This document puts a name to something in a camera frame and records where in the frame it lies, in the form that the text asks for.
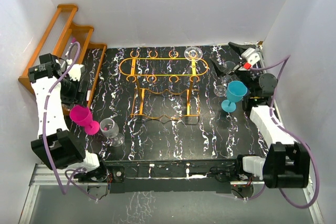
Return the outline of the pink plastic wine glass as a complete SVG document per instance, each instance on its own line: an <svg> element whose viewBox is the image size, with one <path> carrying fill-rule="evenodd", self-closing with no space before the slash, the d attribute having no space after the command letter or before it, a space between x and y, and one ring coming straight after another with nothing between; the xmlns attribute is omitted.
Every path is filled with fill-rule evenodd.
<svg viewBox="0 0 336 224"><path fill-rule="evenodd" d="M93 120L92 112L88 107L76 105L70 110L69 116L73 122L84 128L86 134L94 135L98 133L99 122Z"/></svg>

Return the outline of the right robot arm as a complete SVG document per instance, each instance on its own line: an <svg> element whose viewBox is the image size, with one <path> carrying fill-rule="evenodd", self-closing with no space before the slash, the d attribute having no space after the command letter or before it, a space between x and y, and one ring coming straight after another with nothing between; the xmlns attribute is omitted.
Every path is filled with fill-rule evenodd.
<svg viewBox="0 0 336 224"><path fill-rule="evenodd" d="M243 110L257 126L269 151L265 158L254 154L237 157L234 174L240 180L251 175L264 181L268 188L305 188L308 185L310 156L306 148L283 130L274 107L270 104L275 94L278 78L253 66L260 61L255 45L229 42L229 47L240 57L239 62L219 64L212 60L218 77L225 81L217 86L217 96L225 96L222 110L232 113L241 102Z"/></svg>

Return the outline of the clear large wine glass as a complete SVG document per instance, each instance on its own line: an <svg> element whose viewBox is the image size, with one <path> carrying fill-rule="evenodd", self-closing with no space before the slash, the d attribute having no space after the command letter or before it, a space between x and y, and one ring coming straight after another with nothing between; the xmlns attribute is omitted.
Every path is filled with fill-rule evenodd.
<svg viewBox="0 0 336 224"><path fill-rule="evenodd" d="M183 77L184 84L189 90L193 89L193 85L198 81L197 62L202 59L203 52L199 47L191 46L185 49L184 57L189 63L186 65Z"/></svg>

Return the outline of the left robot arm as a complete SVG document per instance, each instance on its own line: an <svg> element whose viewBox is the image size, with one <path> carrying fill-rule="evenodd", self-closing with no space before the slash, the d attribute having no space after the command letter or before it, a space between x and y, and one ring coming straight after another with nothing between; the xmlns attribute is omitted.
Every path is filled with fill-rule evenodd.
<svg viewBox="0 0 336 224"><path fill-rule="evenodd" d="M28 77L38 109L37 139L32 151L50 170L79 169L84 176L104 181L108 168L98 154L88 152L66 124L63 106L72 107L70 119L94 135L99 123L87 107L88 81L82 78L84 65L71 59L60 63L52 54L39 56L40 63L29 68Z"/></svg>

